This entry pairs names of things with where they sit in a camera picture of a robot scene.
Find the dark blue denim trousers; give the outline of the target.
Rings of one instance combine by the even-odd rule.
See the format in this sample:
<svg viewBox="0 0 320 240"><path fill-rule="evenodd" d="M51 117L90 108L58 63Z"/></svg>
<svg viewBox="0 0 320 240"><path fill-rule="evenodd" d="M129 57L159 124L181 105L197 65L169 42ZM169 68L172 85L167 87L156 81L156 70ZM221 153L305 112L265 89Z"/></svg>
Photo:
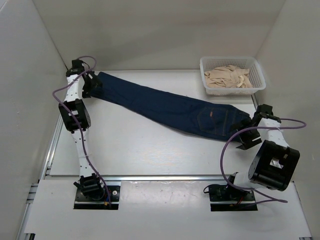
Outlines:
<svg viewBox="0 0 320 240"><path fill-rule="evenodd" d="M230 104L216 104L142 86L100 72L102 83L90 96L122 106L169 128L226 142L236 130L233 125L250 115Z"/></svg>

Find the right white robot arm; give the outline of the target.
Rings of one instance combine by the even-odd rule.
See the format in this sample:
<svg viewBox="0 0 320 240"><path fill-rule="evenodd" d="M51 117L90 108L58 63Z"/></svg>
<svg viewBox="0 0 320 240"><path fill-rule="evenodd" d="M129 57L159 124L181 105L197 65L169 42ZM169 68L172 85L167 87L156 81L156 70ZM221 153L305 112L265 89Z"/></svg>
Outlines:
<svg viewBox="0 0 320 240"><path fill-rule="evenodd" d="M239 132L241 150L260 145L248 172L236 172L228 178L224 193L230 200L238 199L242 193L266 188L284 191L293 176L300 159L300 152L291 148L281 132L282 120L273 114L273 107L262 104L253 118L247 118L231 126Z"/></svg>

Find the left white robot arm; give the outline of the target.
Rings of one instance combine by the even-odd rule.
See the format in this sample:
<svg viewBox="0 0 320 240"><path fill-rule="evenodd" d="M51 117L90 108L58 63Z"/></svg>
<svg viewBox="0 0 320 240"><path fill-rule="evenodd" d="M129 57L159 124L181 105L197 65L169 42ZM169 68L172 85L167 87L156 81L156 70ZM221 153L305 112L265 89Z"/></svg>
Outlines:
<svg viewBox="0 0 320 240"><path fill-rule="evenodd" d="M83 99L89 98L89 91L102 84L92 70L85 72L88 66L80 58L71 61L71 68L66 72L68 84L66 96L58 104L58 108L64 126L71 133L76 146L79 180L74 185L88 200L100 201L106 196L106 193L101 178L88 161L91 118Z"/></svg>

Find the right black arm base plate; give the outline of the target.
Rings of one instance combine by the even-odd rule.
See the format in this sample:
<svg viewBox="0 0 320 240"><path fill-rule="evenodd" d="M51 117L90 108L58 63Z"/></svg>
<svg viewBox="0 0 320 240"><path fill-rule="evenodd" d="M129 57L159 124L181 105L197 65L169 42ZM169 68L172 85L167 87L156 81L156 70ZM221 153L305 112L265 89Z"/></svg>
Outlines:
<svg viewBox="0 0 320 240"><path fill-rule="evenodd" d="M257 211L255 195L252 191L239 190L220 184L210 184L203 189L209 195L211 212Z"/></svg>

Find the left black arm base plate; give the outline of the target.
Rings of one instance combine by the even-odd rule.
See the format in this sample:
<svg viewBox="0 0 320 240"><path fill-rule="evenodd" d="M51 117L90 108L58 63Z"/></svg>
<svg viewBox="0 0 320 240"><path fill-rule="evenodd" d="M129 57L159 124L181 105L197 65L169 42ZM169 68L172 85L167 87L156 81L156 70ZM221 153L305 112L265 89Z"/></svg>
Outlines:
<svg viewBox="0 0 320 240"><path fill-rule="evenodd" d="M85 196L79 189L76 190L73 208L75 210L118 210L121 186L108 186L110 198L106 193L101 193L98 196Z"/></svg>

